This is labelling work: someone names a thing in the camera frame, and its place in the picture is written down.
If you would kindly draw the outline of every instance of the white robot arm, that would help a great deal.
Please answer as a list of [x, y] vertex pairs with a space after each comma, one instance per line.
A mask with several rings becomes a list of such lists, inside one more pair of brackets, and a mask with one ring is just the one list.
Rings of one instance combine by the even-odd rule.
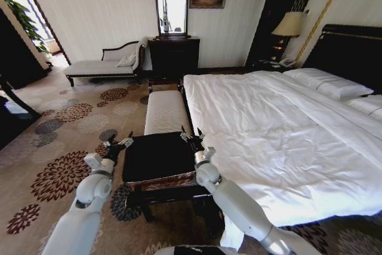
[[215, 203], [242, 232], [257, 239], [274, 255], [320, 254], [302, 237], [271, 224], [256, 201], [236, 183], [220, 175], [217, 167], [211, 163], [215, 149], [202, 147], [204, 135], [199, 129], [199, 137], [189, 136], [183, 127], [182, 130], [182, 138], [191, 144], [195, 153], [196, 181], [212, 194]]
[[[191, 137], [183, 127], [182, 130], [182, 138], [190, 143], [195, 154], [197, 182], [212, 194], [216, 204], [241, 231], [259, 240], [274, 255], [320, 254], [302, 237], [272, 225], [256, 201], [236, 183], [220, 175], [210, 161], [215, 150], [203, 148], [200, 131], [200, 137]], [[85, 157], [92, 172], [80, 182], [76, 198], [69, 211], [58, 221], [43, 255], [90, 254], [100, 226], [100, 212], [112, 188], [118, 153], [133, 143], [131, 136], [132, 133], [116, 145], [110, 144], [112, 139], [106, 142], [109, 152], [103, 159], [96, 153]]]
[[111, 144], [113, 138], [104, 143], [109, 151], [103, 159], [97, 153], [84, 158], [92, 172], [78, 185], [76, 197], [54, 228], [43, 255], [90, 254], [100, 227], [102, 206], [112, 190], [118, 154], [133, 143], [131, 136], [132, 133], [116, 145]]

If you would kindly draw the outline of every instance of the telephone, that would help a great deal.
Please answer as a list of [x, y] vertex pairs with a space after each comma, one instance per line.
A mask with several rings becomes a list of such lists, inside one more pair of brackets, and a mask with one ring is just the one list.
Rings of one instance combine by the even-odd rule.
[[281, 66], [283, 66], [283, 67], [288, 68], [288, 67], [291, 67], [291, 66], [295, 65], [295, 64], [296, 64], [296, 61], [295, 61], [295, 60], [292, 60], [291, 58], [285, 58], [285, 59], [282, 59], [282, 60], [279, 62], [279, 64], [280, 64]]

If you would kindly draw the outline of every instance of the potted plant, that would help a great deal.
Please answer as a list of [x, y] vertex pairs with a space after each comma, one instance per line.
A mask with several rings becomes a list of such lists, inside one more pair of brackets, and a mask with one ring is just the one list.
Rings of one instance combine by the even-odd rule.
[[50, 61], [50, 52], [45, 46], [44, 39], [38, 34], [37, 28], [33, 23], [35, 23], [26, 12], [29, 12], [28, 8], [22, 6], [20, 3], [14, 0], [4, 0], [5, 3], [12, 10], [13, 14], [16, 16], [17, 20], [20, 22], [24, 31], [27, 33], [30, 40], [32, 40], [33, 44], [37, 48], [37, 50], [43, 55], [46, 61]]

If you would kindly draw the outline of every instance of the green leaves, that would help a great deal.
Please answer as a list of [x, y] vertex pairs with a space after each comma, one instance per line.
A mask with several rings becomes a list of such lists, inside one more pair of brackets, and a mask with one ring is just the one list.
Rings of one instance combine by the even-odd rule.
[[38, 30], [36, 26], [33, 25], [35, 23], [28, 15], [26, 15], [26, 12], [29, 12], [29, 9], [25, 6], [22, 6], [18, 2], [14, 0], [4, 0], [5, 3], [9, 6], [9, 8], [12, 10], [13, 14], [16, 16], [17, 20], [20, 22], [21, 26], [23, 27], [24, 31], [27, 33], [28, 37], [32, 41], [37, 41], [39, 43], [38, 46], [36, 46], [38, 51], [43, 51], [46, 53], [50, 53], [44, 43], [44, 39], [36, 33]]

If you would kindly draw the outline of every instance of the chaise lounge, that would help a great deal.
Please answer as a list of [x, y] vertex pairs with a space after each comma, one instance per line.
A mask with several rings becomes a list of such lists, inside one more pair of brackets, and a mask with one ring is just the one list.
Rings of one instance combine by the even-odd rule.
[[[88, 60], [76, 62], [64, 70], [70, 85], [74, 86], [73, 78], [135, 78], [139, 82], [140, 72], [144, 62], [144, 49], [147, 47], [147, 38], [133, 41], [118, 48], [103, 49], [101, 60]], [[129, 66], [120, 66], [121, 59], [135, 53], [135, 61]]]

